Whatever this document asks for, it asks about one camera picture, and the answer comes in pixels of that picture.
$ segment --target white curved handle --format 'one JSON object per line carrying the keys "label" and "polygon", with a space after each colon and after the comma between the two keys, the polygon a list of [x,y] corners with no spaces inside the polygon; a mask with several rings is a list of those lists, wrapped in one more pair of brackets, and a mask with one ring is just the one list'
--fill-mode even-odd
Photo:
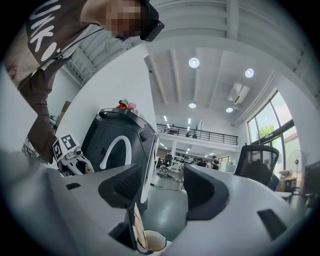
{"label": "white curved handle", "polygon": [[100,169],[104,170],[107,167],[107,161],[108,161],[108,157],[110,155],[111,150],[114,148],[114,146],[116,145],[116,143],[118,141],[123,140],[125,143],[125,165],[130,165],[131,164],[131,158],[132,158],[132,152],[131,152],[131,143],[130,140],[126,137],[126,136],[118,136],[116,137],[112,143],[110,144],[108,150],[105,153],[104,159],[102,160],[102,162],[100,163]]}

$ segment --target black railing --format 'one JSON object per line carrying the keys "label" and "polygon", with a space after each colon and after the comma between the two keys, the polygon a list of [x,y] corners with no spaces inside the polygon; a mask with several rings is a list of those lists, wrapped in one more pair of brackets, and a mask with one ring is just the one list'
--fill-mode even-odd
{"label": "black railing", "polygon": [[218,142],[230,145],[238,145],[238,136],[210,132],[205,130],[187,129],[184,127],[170,126],[170,128],[164,124],[156,125],[158,133],[171,134],[177,136],[183,136],[187,138],[194,138],[198,140]]}

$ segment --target gray floor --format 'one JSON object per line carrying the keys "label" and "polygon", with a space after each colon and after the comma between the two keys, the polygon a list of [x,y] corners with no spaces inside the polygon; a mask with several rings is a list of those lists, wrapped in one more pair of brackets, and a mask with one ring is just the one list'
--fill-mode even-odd
{"label": "gray floor", "polygon": [[[179,189],[175,178],[165,178],[154,172],[151,183],[164,189]],[[188,197],[181,191],[159,190],[150,187],[148,207],[141,216],[145,230],[154,230],[163,234],[168,241],[173,241],[184,229],[188,211]]]}

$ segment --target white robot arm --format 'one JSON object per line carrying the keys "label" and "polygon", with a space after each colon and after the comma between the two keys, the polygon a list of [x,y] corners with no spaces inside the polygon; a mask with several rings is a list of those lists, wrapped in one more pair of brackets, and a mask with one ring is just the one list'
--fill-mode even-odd
{"label": "white robot arm", "polygon": [[[72,134],[58,137],[52,148],[54,159],[61,172],[63,172],[63,166],[67,167],[74,175],[83,175],[94,172],[91,162],[84,157],[79,142]],[[85,163],[84,171],[78,168],[78,162]]]}

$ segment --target air conditioner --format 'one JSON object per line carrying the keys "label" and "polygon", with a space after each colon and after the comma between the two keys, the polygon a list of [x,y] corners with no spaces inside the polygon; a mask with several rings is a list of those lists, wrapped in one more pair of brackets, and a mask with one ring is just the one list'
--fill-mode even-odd
{"label": "air conditioner", "polygon": [[242,103],[249,91],[250,88],[248,86],[236,82],[229,94],[228,100],[232,101],[235,105],[238,103]]}

